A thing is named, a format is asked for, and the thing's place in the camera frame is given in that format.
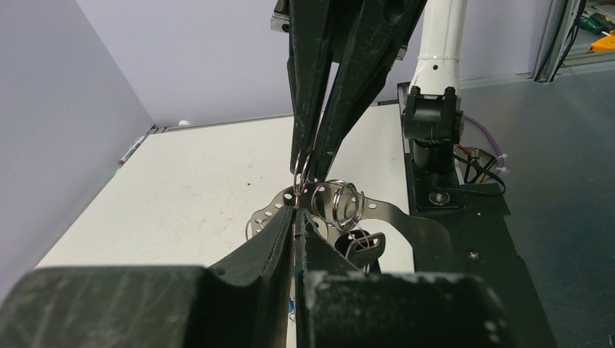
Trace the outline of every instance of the white table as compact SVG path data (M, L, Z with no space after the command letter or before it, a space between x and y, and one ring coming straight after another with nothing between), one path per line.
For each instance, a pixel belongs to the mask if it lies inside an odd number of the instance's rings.
M245 242L252 213L292 184L292 118L149 136L38 264L211 265ZM397 105L371 107L345 139L330 178L408 212ZM384 272L413 272L408 242L387 223ZM293 347L294 325L289 326Z

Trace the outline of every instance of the metal split ring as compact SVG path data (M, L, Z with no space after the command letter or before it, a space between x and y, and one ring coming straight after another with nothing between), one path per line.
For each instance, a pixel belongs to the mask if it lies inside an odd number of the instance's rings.
M305 161L303 162L303 169L299 173L299 161L301 160L301 152L297 155L297 160L294 162L293 173L293 192L294 192L294 206L299 207L299 197L305 191L305 186L308 184L308 163L310 162L311 153L307 153Z
M355 184L353 183L348 183L346 181L343 180L329 180L326 181L326 183L335 183L337 185L341 185L342 187L339 188L336 193L335 196L333 197L333 204L331 206L331 212L333 213L333 221L329 221L327 220L324 216L322 216L322 214L318 211L317 207L316 207L316 194L320 191L322 186L319 186L316 190L314 190L314 192L312 193L312 199L311 199L311 207L312 207L312 211L316 213L316 215L322 219L322 221L324 221L327 225L329 226L335 226L338 230L340 231L344 231L344 232L348 232L350 231L353 227L355 227L358 222L361 220L361 217L363 216L363 211L365 209L365 194L363 192L359 193L357 191L357 187L355 186ZM352 196L354 198L354 203L355 203L355 213L347 218L346 220L341 220L339 218L339 204L340 204L340 200L342 198L342 195L344 193L345 189L349 189L350 192L352 193Z

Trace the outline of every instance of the white wall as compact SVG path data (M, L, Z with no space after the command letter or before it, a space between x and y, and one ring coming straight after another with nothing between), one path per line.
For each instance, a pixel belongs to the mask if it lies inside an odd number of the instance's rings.
M74 0L0 1L0 302L152 124Z
M292 112L276 0L77 0L158 125ZM552 0L469 0L462 79L532 71ZM410 80L420 27L379 100Z

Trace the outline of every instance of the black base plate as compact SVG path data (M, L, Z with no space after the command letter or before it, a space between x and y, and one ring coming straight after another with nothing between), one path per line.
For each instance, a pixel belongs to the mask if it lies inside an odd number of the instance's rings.
M429 209L449 209L449 208L463 208L463 196L460 194L447 194L441 193L440 202L436 199L436 192L434 191L434 179L428 174L422 173L415 165L411 166L414 177L414 191L416 194L413 196L413 206L420 210ZM459 182L457 182L457 173L453 170L448 175L441 175L437 179L437 187L459 189Z
M527 266L506 228L504 216L510 212L504 198L466 196L462 209L419 210L414 204L412 154L405 154L405 163L410 214L436 220L450 234L453 266L449 271L479 276L495 291L518 347L557 347ZM497 184L482 184L481 189L499 191Z

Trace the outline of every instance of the wire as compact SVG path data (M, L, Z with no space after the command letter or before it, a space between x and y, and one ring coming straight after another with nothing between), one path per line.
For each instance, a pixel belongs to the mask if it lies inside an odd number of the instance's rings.
M491 171L491 167L493 167L493 165L495 164L496 161L491 162L491 164L487 163L488 165L485 165L485 170L489 170ZM482 179L481 179L481 183L484 183L484 179L486 178L485 174L482 175Z
M464 154L467 154L468 156L472 155L472 153L468 149L461 146L460 144L455 144L455 146L457 147L457 149L460 149L461 151L463 151Z
M463 183L468 183L468 176L470 175L470 166L466 166L466 172L463 174Z
M491 159L489 159L489 162L487 162L487 164L483 166L483 169L489 170L489 168L491 168L495 162L496 162L495 157L491 157ZM466 183L476 183L476 181L479 180L480 175L481 175L481 173L476 173L474 178L472 178L472 180L470 180L469 182L466 182Z
M549 61L549 57L551 56L551 54L553 53L554 48L556 47L557 36L558 36L559 30L561 30L561 25L564 23L564 18L566 16L566 8L568 7L568 1L569 0L565 0L564 5L561 7L561 13L559 15L559 21L558 21L558 24L557 24L557 27L556 27L556 31L553 32L553 40L551 40L551 44L549 45L549 49L547 50L547 54L545 54L545 58L542 60L542 64L540 64L540 67L538 68L538 71L536 72L536 76L534 76L534 82L538 81L538 79L540 77L540 73L542 73L542 71L547 66L547 62Z
M500 149L500 147L498 146L498 142L491 135L487 127L483 126L478 120L472 117L469 117L468 115L464 115L463 118L468 120L471 124L475 125L478 129L480 129L480 131L484 134L484 136L487 138L487 140L491 144L493 151L495 152L495 157L498 159L498 167L505 168L506 167L506 160L505 160L506 156L504 155L504 153L502 153L502 149ZM500 170L495 171L495 174L499 174L499 173L500 173Z
M580 27L579 21L581 20L581 16L583 15L583 10L585 10L586 5L587 5L587 0L581 0L579 2L579 8L577 9L577 14L574 16L573 24L570 27L570 30L568 31L568 35L566 36L566 37L570 37L570 40L568 41L568 46L566 46L566 49L564 50L564 53L561 55L561 58L559 59L559 62L555 70L551 74L551 77L549 78L548 82L553 82L553 80L555 80L558 70L564 64L564 60L566 60L568 53L570 53L570 50L572 49L572 45L574 45L574 42L577 39L577 35L579 34L579 27Z
M485 170L483 167L479 165L475 165L472 162L468 162L456 154L454 154L453 156L459 162L464 163L465 165L468 165L468 166L471 165L477 172L480 172L481 174L484 174L490 177L491 179L495 180L496 182L498 182L502 186L502 190L497 194L490 194L488 192L477 191L477 190L472 190L472 189L467 189L467 188L460 188L460 189L457 188L456 189L456 188L448 188L448 187L436 187L434 188L436 191L454 193L454 194L456 193L468 194L471 196L480 196L480 197L499 197L499 196L502 196L504 193L506 193L506 185L504 184L504 181L502 180L502 178L498 177L495 173L491 173L490 171Z

